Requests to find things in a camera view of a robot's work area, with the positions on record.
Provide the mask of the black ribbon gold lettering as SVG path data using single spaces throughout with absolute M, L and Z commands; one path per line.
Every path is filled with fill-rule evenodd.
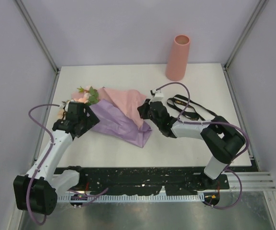
M 205 108 L 204 106 L 192 100 L 190 100 L 188 107 L 185 108 L 185 106 L 188 103 L 188 98 L 180 94 L 176 94 L 174 97 L 168 98 L 166 103 L 170 108 L 178 112 L 181 112 L 183 109 L 185 109 L 182 115 L 185 118 L 188 118 L 189 120 L 192 120 L 192 121 L 198 121 L 198 120 L 205 121 L 205 118 L 203 118 L 201 114 L 197 112 L 196 108 L 193 107 L 193 105 L 197 105 L 198 107 L 208 112 L 212 116 L 217 116 L 215 112 Z

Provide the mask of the pink artificial flower bunch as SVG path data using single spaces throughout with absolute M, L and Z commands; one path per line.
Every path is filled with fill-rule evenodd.
M 85 88 L 79 87 L 77 91 L 71 94 L 71 98 L 65 102 L 78 102 L 84 103 L 87 105 L 97 104 L 100 101 L 98 90 L 92 86 L 87 86 Z M 57 119 L 64 120 L 66 112 L 63 112 L 62 109 L 59 110 L 57 114 Z

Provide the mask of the purple wrapping paper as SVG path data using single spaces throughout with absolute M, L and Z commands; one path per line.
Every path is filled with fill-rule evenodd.
M 92 128 L 93 131 L 117 137 L 140 148 L 147 143 L 152 129 L 146 122 L 138 127 L 119 108 L 106 100 L 101 100 L 90 108 L 99 119 L 99 123 Z

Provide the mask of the pink tissue paper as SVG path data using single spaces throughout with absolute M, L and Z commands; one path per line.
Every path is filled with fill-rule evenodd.
M 145 95 L 137 90 L 120 91 L 105 87 L 97 90 L 100 101 L 105 100 L 119 109 L 123 115 L 135 123 L 139 131 L 146 128 L 146 123 L 140 118 L 137 110 L 137 108 L 145 102 Z

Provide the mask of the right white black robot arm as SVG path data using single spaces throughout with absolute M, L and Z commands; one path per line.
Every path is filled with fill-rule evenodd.
M 205 142 L 212 154 L 201 177 L 201 183 L 207 189 L 218 184 L 218 177 L 247 143 L 237 127 L 222 116 L 204 122 L 184 122 L 171 116 L 161 102 L 149 99 L 137 110 L 141 119 L 151 120 L 165 137 L 194 138 Z

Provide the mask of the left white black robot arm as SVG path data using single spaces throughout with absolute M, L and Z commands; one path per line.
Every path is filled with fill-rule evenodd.
M 59 196 L 72 187 L 81 191 L 87 185 L 80 166 L 69 166 L 58 177 L 54 177 L 54 174 L 74 139 L 92 129 L 99 119 L 85 103 L 71 101 L 65 109 L 65 117 L 56 120 L 48 131 L 50 141 L 38 160 L 24 176 L 18 175 L 14 179 L 14 194 L 19 210 L 50 215 Z

